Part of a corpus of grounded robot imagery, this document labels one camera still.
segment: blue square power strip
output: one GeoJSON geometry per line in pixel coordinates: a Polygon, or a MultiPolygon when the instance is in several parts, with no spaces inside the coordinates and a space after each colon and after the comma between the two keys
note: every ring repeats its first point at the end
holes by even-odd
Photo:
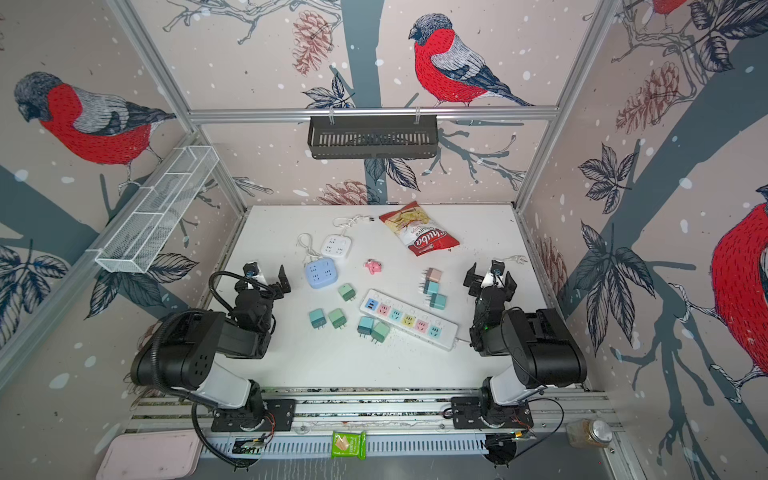
{"type": "Polygon", "coordinates": [[[330,258],[315,260],[306,266],[304,273],[306,273],[306,281],[312,288],[323,288],[339,279],[336,265],[330,258]]]}

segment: white wire basket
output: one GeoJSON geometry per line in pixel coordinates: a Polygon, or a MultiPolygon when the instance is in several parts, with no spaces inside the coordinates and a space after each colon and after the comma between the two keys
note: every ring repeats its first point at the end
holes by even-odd
{"type": "Polygon", "coordinates": [[[194,200],[219,156],[209,145],[181,149],[168,171],[149,190],[96,263],[108,272],[146,273],[194,200]]]}

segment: silver lid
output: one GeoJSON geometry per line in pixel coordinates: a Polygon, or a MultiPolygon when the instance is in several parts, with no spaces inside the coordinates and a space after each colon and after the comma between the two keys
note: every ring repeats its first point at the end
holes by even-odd
{"type": "Polygon", "coordinates": [[[599,442],[611,443],[614,439],[614,433],[611,431],[611,427],[602,420],[593,420],[590,425],[592,436],[594,436],[599,442]]]}

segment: snack package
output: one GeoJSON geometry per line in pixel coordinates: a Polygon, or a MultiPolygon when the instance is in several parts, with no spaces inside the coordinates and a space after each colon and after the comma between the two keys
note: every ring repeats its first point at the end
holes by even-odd
{"type": "Polygon", "coordinates": [[[331,458],[357,457],[366,459],[366,433],[333,433],[331,458]]]}
{"type": "Polygon", "coordinates": [[[418,257],[432,250],[441,250],[458,245],[458,240],[451,237],[416,202],[405,205],[400,210],[383,214],[379,219],[395,232],[418,257]]]}

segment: gray floor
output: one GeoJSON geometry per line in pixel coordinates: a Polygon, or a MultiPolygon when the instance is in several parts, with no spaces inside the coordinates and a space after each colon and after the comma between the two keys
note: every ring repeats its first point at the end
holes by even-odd
{"type": "MultiPolygon", "coordinates": [[[[528,442],[521,444],[524,449],[528,442]]],[[[232,468],[218,459],[200,460],[193,480],[492,480],[494,478],[538,480],[612,480],[605,455],[600,449],[573,449],[566,435],[553,435],[534,451],[513,460],[509,468],[494,468],[480,455],[329,458],[327,460],[291,460],[256,463],[249,472],[232,468]]]]}

